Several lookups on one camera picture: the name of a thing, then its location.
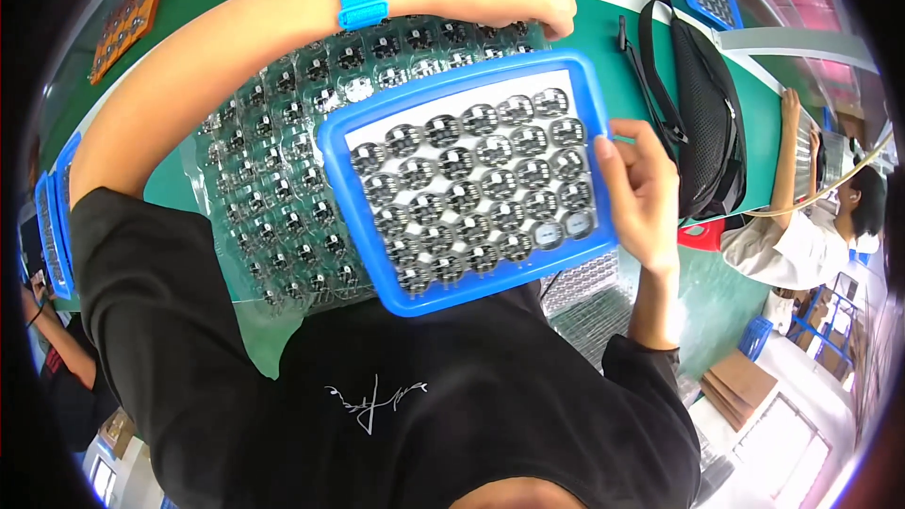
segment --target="black backpack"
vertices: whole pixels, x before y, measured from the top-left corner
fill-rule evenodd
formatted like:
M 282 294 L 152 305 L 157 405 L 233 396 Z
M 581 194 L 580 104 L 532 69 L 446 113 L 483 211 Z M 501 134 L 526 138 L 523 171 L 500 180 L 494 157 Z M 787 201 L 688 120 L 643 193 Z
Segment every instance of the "black backpack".
M 679 84 L 678 111 L 653 60 L 651 25 L 657 1 L 673 11 L 670 34 Z M 624 16 L 619 17 L 618 41 L 641 84 L 654 131 L 679 170 L 680 219 L 703 221 L 738 209 L 745 198 L 748 173 L 745 126 L 723 56 L 700 30 L 676 17 L 670 0 L 650 0 L 641 10 L 639 48 L 625 35 Z

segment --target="green workbench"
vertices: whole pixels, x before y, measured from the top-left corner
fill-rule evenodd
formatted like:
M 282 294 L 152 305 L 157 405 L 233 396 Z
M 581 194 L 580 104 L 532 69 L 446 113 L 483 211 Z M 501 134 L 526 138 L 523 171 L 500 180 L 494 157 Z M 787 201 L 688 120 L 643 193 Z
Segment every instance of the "green workbench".
M 74 88 L 67 106 L 52 126 L 41 152 L 43 167 L 47 168 L 52 164 L 62 145 L 76 130 L 85 114 L 130 66 L 176 29 L 224 1 L 161 0 L 154 28 L 110 69 L 100 84 L 92 86 L 87 80 L 83 80 Z M 674 3 L 677 8 L 690 12 L 684 0 L 674 0 Z M 617 50 L 616 45 L 617 21 L 620 15 L 627 19 L 630 40 L 637 42 L 638 14 L 601 0 L 577 0 L 577 4 L 575 33 L 554 44 L 554 48 L 579 49 L 590 57 L 596 67 L 610 117 L 649 120 L 631 65 L 625 54 Z M 657 68 L 663 83 L 675 98 L 677 91 L 672 63 L 673 51 L 669 28 L 666 25 L 654 24 L 654 43 L 659 61 Z M 734 62 L 729 61 L 729 65 L 738 88 L 747 131 L 748 194 L 740 207 L 741 212 L 762 207 L 769 201 L 779 148 L 780 114 L 776 93 L 770 87 Z M 86 60 L 85 74 L 89 69 L 90 61 Z M 155 170 L 146 187 L 145 199 L 166 207 L 198 211 L 191 184 L 183 172 L 178 150 L 171 153 Z M 65 304 L 60 305 L 65 308 L 78 306 L 77 303 L 70 303 L 69 307 Z

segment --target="person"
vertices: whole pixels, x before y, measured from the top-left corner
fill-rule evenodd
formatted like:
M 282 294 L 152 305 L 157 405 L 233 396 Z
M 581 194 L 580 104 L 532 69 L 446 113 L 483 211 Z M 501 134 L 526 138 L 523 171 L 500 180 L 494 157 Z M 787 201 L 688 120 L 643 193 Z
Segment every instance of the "person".
M 97 350 L 88 341 L 80 316 L 74 314 L 63 326 L 45 295 L 43 285 L 22 288 L 25 321 L 50 344 L 41 367 L 41 386 L 51 400 L 66 447 L 84 452 L 119 403 L 98 372 Z
M 551 39 L 576 12 L 575 0 L 388 2 L 394 17 L 536 19 Z M 250 74 L 339 31 L 338 12 L 338 0 L 213 8 L 148 53 L 75 155 L 85 329 L 168 498 L 184 509 L 690 506 L 700 450 L 670 323 L 678 175 L 647 123 L 613 120 L 631 141 L 594 145 L 617 232 L 642 265 L 605 376 L 550 328 L 531 287 L 415 319 L 377 300 L 315 314 L 289 339 L 278 379 L 255 369 L 210 222 L 142 191 Z
M 770 210 L 789 209 L 795 202 L 800 113 L 798 92 L 786 89 Z M 816 130 L 811 130 L 810 143 L 809 198 L 817 194 Z M 775 287 L 811 289 L 830 281 L 848 263 L 849 248 L 879 234 L 886 187 L 880 174 L 865 166 L 839 186 L 838 195 L 838 210 L 830 200 L 818 199 L 804 209 L 755 218 L 740 228 L 727 229 L 719 240 L 723 259 L 742 275 Z

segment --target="white shirt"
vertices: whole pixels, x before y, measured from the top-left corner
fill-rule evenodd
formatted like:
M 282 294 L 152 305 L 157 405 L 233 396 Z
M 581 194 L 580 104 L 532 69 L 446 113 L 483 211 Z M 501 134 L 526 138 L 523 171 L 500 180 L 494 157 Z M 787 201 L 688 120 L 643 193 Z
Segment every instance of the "white shirt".
M 848 243 L 832 221 L 834 207 L 820 199 L 791 213 L 786 231 L 773 219 L 759 218 L 724 232 L 720 251 L 743 276 L 784 289 L 811 289 L 826 283 L 849 261 Z

